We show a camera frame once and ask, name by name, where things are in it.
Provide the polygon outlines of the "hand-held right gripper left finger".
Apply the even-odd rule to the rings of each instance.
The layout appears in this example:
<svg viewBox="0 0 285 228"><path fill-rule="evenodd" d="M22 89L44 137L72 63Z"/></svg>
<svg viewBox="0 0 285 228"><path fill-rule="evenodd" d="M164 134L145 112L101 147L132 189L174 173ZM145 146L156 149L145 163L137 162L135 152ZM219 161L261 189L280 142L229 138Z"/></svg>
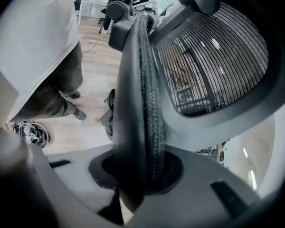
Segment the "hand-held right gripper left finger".
<svg viewBox="0 0 285 228"><path fill-rule="evenodd" d="M113 150L109 150L89 163L89 173L100 187L117 187L118 180L115 178Z"/></svg>

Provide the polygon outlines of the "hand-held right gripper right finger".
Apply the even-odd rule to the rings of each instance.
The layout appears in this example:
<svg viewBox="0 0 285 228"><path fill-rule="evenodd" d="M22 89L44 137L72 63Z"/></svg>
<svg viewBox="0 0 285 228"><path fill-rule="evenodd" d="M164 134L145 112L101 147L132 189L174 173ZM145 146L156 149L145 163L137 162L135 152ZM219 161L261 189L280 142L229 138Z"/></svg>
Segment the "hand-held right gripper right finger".
<svg viewBox="0 0 285 228"><path fill-rule="evenodd" d="M155 182L148 182L144 186L144 195L165 194L172 190L183 176L183 164L181 159L165 152L164 167L159 179Z"/></svg>

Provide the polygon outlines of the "black mesh office chair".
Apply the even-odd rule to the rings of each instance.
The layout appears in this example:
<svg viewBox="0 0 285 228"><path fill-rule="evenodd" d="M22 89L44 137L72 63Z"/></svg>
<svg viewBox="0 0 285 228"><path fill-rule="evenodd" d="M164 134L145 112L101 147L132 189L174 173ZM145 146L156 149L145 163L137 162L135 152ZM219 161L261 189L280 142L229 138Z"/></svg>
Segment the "black mesh office chair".
<svg viewBox="0 0 285 228"><path fill-rule="evenodd" d="M126 206L253 202L245 182L199 151L285 104L285 0L111 0L106 13L109 45L122 53L112 129ZM168 193L144 195L166 151L183 176Z"/></svg>

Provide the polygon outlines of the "black round device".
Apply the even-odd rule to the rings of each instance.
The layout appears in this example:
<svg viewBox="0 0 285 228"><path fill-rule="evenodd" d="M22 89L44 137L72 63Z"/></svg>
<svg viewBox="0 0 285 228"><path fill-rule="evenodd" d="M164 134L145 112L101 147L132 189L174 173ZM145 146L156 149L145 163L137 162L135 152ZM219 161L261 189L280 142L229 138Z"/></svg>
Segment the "black round device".
<svg viewBox="0 0 285 228"><path fill-rule="evenodd" d="M49 142L49 135L46 129L33 121L15 122L12 132L19 135L27 144L38 145L42 149Z"/></svg>

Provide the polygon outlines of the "person's dark trousers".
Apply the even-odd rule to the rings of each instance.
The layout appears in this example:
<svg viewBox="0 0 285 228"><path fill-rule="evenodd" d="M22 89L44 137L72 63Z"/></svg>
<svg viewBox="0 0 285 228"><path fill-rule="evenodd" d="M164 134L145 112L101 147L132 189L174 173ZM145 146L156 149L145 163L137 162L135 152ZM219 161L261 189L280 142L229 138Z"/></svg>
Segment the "person's dark trousers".
<svg viewBox="0 0 285 228"><path fill-rule="evenodd" d="M59 118L76 114L77 107L66 100L66 97L75 94L82 82L82 49L78 42L56 69L37 87L11 121Z"/></svg>

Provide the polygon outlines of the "person's white shirt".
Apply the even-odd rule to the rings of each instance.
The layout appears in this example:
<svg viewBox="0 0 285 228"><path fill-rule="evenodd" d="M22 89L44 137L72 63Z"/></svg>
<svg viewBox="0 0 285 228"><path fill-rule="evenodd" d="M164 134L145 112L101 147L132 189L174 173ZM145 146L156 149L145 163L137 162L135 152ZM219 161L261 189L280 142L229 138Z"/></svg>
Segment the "person's white shirt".
<svg viewBox="0 0 285 228"><path fill-rule="evenodd" d="M74 0L13 0L0 17L0 72L18 92L7 121L78 43Z"/></svg>

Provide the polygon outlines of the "white table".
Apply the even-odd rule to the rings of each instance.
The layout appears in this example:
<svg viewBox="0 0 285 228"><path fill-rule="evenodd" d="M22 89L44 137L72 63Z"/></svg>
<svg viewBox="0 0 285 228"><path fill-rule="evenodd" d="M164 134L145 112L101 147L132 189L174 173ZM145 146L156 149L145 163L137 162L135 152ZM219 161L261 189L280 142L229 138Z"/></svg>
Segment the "white table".
<svg viewBox="0 0 285 228"><path fill-rule="evenodd" d="M77 24L81 24L83 17L98 19L100 24L105 19L105 8L107 0L81 0L77 13Z"/></svg>

